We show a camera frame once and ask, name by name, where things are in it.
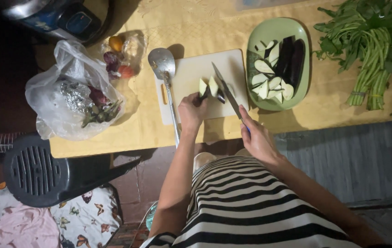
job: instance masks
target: gray wooden panel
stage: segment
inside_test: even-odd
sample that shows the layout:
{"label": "gray wooden panel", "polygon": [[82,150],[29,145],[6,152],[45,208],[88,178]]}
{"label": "gray wooden panel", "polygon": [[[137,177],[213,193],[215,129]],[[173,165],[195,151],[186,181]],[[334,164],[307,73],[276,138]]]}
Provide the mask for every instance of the gray wooden panel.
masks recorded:
{"label": "gray wooden panel", "polygon": [[276,142],[342,202],[392,198],[392,122],[278,134]]}

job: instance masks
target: black and white striped shirt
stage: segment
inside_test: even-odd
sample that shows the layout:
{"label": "black and white striped shirt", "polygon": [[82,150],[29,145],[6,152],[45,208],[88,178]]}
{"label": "black and white striped shirt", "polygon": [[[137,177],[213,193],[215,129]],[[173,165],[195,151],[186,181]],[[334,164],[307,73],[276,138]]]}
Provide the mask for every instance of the black and white striped shirt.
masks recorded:
{"label": "black and white striped shirt", "polygon": [[181,234],[158,234],[141,247],[359,246],[258,160],[231,156],[193,174],[187,224]]}

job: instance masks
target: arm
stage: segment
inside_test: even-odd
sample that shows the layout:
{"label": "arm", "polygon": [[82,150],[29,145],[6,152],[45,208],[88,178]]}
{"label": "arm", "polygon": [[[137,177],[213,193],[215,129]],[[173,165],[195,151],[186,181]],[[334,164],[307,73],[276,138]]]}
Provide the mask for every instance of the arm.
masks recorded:
{"label": "arm", "polygon": [[198,95],[194,93],[183,98],[177,108],[181,117],[181,138],[162,184],[149,237],[165,232],[179,235],[187,221],[195,141],[207,111],[206,99],[197,107]]}
{"label": "arm", "polygon": [[301,199],[320,210],[333,223],[343,229],[361,247],[383,244],[383,240],[366,223],[350,211],[334,195],[320,184],[294,167],[277,150],[273,135],[258,122],[251,119],[241,105],[240,112],[244,123],[241,134],[245,148],[261,161],[271,173],[292,189]]}

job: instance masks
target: knife blade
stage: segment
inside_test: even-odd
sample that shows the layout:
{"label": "knife blade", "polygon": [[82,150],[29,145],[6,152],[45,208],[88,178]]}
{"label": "knife blade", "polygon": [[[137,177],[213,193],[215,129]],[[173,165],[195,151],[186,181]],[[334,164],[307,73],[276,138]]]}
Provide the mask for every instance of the knife blade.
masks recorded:
{"label": "knife blade", "polygon": [[231,103],[232,109],[236,112],[236,115],[239,118],[239,120],[241,120],[242,123],[245,125],[245,122],[244,122],[244,120],[242,118],[242,115],[239,112],[239,105],[237,104],[236,99],[234,98],[234,96],[232,96],[232,93],[231,93],[230,89],[226,85],[226,82],[223,79],[220,71],[216,67],[215,63],[211,62],[211,64],[213,65],[213,68],[215,69],[216,76],[218,77],[219,80],[221,80],[223,91],[224,91],[224,93],[226,95],[226,98]]}

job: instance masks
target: yellow tablecloth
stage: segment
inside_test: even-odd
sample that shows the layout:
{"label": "yellow tablecloth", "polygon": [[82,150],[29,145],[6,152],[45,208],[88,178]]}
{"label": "yellow tablecloth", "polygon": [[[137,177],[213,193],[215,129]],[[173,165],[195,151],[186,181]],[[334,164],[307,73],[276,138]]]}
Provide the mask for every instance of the yellow tablecloth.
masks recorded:
{"label": "yellow tablecloth", "polygon": [[[300,20],[310,33],[312,49],[318,49],[317,41],[321,34],[313,25],[329,18],[317,11],[317,7],[332,8],[332,5],[342,1],[310,0],[242,12],[235,10],[235,1],[232,0],[116,2],[116,17],[109,35],[141,30],[148,38],[147,53],[157,47],[181,44],[185,49],[184,57],[240,48],[245,58],[248,37],[253,28],[261,21],[274,17]],[[89,48],[90,53],[97,55],[99,47],[98,44]],[[392,77],[384,97],[385,109],[368,112],[365,105],[348,107],[344,104],[355,85],[356,66],[338,75],[339,66],[335,61],[318,61],[315,57],[311,60],[310,89],[299,105],[292,110],[271,113],[259,110],[249,101],[252,118],[274,133],[392,120]],[[52,155],[61,158],[174,145],[173,126],[162,124],[154,74],[146,57],[142,60],[142,67],[137,77],[115,84],[127,97],[126,114],[116,124],[85,141],[51,138]],[[236,116],[205,120],[196,141],[239,138],[239,124]]]}

